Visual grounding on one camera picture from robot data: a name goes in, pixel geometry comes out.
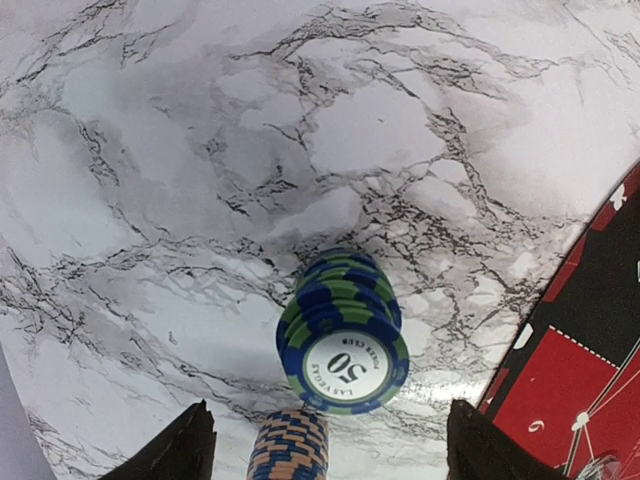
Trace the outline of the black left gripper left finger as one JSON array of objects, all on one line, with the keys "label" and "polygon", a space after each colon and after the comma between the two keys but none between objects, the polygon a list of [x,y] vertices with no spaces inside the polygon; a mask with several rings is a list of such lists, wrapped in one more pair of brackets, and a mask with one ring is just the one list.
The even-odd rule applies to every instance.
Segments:
[{"label": "black left gripper left finger", "polygon": [[216,446],[206,401],[194,403],[102,480],[209,480]]}]

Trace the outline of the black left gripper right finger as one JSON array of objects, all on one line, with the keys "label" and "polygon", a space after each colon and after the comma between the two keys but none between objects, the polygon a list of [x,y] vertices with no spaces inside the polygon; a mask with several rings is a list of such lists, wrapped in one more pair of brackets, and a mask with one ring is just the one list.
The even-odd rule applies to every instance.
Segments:
[{"label": "black left gripper right finger", "polygon": [[454,480],[563,480],[464,399],[447,418],[448,478]]}]

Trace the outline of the green poker chip stack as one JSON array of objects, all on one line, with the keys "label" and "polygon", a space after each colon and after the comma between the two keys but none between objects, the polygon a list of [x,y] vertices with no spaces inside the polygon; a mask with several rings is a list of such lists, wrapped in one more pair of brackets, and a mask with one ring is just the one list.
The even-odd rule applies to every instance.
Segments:
[{"label": "green poker chip stack", "polygon": [[402,314],[368,254],[326,250],[302,271],[276,329],[291,389],[311,407],[359,415],[389,402],[409,372]]}]

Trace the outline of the white black poker chip stack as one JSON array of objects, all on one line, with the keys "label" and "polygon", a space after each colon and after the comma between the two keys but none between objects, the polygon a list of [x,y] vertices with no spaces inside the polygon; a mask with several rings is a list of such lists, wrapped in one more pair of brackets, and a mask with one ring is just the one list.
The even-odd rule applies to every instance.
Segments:
[{"label": "white black poker chip stack", "polygon": [[329,427],[322,415],[279,410],[262,423],[249,457],[246,478],[327,478]]}]

